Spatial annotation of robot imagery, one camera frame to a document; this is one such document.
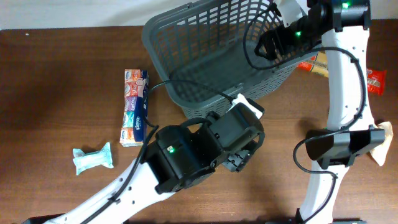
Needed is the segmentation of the San Remo spaghetti packet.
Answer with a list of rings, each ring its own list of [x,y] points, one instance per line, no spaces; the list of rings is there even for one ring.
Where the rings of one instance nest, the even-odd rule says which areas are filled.
[[[309,60],[300,62],[297,65],[297,68],[308,72],[317,73],[328,78],[328,61],[326,53],[319,52],[316,56],[311,57]],[[385,89],[386,71],[378,71],[368,68],[366,73],[368,92],[382,95]]]

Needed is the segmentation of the grey plastic shopping basket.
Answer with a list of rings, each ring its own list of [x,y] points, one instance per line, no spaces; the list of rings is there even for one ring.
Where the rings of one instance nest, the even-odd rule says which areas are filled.
[[[227,96],[256,100],[278,89],[310,58],[306,47],[258,57],[260,36],[282,24],[269,1],[197,1],[149,19],[142,41],[170,98],[186,117],[229,109]]]

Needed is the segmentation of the brown paper bag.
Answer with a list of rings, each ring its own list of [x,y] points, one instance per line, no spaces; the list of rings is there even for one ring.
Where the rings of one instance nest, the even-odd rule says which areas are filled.
[[[391,146],[394,133],[390,121],[381,122],[377,125],[379,129],[385,130],[385,140],[382,144],[370,150],[371,157],[376,161],[379,166],[383,166],[386,161],[387,152]]]

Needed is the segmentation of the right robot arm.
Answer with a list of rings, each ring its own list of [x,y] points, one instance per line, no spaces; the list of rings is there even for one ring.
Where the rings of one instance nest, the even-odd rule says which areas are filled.
[[[381,145],[368,100],[366,50],[371,25],[369,1],[273,1],[269,10],[283,20],[263,33],[255,54],[274,60],[299,47],[324,52],[328,60],[330,105],[327,126],[310,130],[302,145],[312,166],[295,223],[332,223],[343,177],[357,157]]]

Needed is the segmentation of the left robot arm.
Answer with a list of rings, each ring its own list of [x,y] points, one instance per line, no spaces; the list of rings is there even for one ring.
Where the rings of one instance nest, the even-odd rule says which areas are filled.
[[[108,186],[67,213],[26,223],[126,223],[144,208],[200,184],[220,165],[239,172],[264,141],[263,114],[256,102],[236,100],[223,116],[212,111],[206,118],[154,129],[154,141]]]

